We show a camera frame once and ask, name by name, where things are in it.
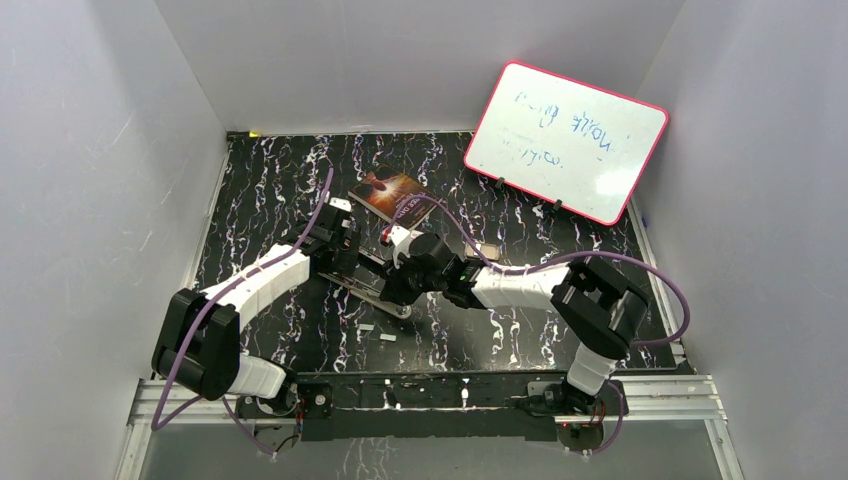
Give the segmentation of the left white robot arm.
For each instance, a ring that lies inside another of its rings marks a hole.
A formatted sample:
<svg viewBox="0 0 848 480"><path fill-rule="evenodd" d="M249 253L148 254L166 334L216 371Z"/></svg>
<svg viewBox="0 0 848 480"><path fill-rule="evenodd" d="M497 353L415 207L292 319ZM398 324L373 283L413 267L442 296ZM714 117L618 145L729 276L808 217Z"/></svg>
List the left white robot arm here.
<svg viewBox="0 0 848 480"><path fill-rule="evenodd" d="M361 234L352 204L332 198L313 218L242 272L202 291L184 288L168 305L151 364L206 400L225 394L259 398L275 416L294 411L294 373L243 352L241 332L283 294L320 273L349 275Z"/></svg>

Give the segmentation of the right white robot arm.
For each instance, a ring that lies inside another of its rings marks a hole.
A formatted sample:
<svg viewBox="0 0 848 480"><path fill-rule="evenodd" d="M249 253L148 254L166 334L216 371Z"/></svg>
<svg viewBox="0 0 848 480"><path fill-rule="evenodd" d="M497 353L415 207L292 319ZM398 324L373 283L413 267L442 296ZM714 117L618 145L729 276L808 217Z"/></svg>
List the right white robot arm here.
<svg viewBox="0 0 848 480"><path fill-rule="evenodd" d="M463 309L560 315L579 344L562 384L531 397L529 407L538 415L597 411L604 383L627 357L650 310L647 293L597 252L540 268L509 267L463 258L433 233L392 227L381 242L392 249L383 268L383 301L406 306L436 292Z"/></svg>

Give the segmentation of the cardboard staple tray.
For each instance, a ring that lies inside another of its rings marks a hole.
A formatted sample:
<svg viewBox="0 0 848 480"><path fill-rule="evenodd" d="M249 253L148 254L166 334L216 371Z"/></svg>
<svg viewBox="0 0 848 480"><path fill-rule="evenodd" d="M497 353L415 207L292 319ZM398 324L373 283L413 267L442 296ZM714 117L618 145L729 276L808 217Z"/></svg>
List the cardboard staple tray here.
<svg viewBox="0 0 848 480"><path fill-rule="evenodd" d="M489 243L466 243L464 253L467 257L485 258L490 261L497 261L500 259L499 247Z"/></svg>

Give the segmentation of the beige stapler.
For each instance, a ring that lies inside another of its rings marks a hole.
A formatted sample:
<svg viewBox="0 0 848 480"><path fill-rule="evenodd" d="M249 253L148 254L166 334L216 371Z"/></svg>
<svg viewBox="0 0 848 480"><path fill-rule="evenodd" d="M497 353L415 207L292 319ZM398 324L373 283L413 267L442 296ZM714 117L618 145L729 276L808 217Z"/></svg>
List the beige stapler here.
<svg viewBox="0 0 848 480"><path fill-rule="evenodd" d="M363 281L352 278L342 277L330 273L320 273L320 276L341 286L350 291L355 297L371 304L373 307L394 316L395 318L405 320L412 314L411 306L398 305L389 301L380 299L380 291L376 288L364 283Z"/></svg>

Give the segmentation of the black stapler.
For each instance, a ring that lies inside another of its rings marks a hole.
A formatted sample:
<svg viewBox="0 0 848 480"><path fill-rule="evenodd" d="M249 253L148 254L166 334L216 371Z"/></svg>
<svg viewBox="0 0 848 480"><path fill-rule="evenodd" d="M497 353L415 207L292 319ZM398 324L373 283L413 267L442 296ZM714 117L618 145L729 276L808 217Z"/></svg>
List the black stapler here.
<svg viewBox="0 0 848 480"><path fill-rule="evenodd" d="M391 265L391 262L362 247L358 249L358 262L366 270L378 276L382 276L386 272L387 265Z"/></svg>

